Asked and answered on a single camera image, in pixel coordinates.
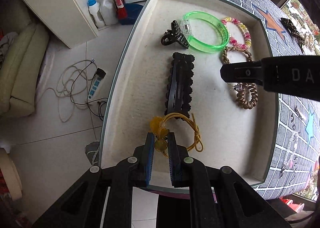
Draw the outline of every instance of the white plastic bottle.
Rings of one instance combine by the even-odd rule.
[[[97,28],[103,27],[104,21],[100,14],[100,4],[96,0],[88,0],[89,12],[93,16]]]
[[[102,0],[100,13],[106,25],[118,23],[118,19],[116,18],[116,7],[112,0]]]

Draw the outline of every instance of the blue bottle cap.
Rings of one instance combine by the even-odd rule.
[[[96,2],[96,0],[88,0],[88,6],[93,6]]]

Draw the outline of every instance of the white cabinet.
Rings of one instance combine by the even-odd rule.
[[[69,48],[97,37],[87,0],[23,0]]]

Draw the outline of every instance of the orange star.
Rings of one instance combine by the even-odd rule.
[[[284,35],[283,35],[283,33],[285,33],[285,30],[282,27],[280,27],[279,24],[273,19],[273,17],[268,12],[268,10],[267,12],[264,12],[260,8],[257,8],[255,5],[253,6],[265,18],[266,28],[276,31],[278,35],[281,37],[281,39],[285,42]]]

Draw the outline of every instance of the black hair clip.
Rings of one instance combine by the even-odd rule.
[[[172,112],[178,112],[186,117],[190,117],[189,111],[191,109],[191,93],[193,84],[193,55],[186,55],[182,53],[173,53],[173,60],[171,62],[169,84],[167,85],[167,93],[165,97],[166,110],[164,115]]]
[[[167,32],[164,33],[164,36],[161,38],[162,45],[171,45],[175,42],[177,42],[185,49],[189,48],[189,43],[184,34],[181,32],[181,29],[176,20],[171,22],[171,30],[168,29]]]

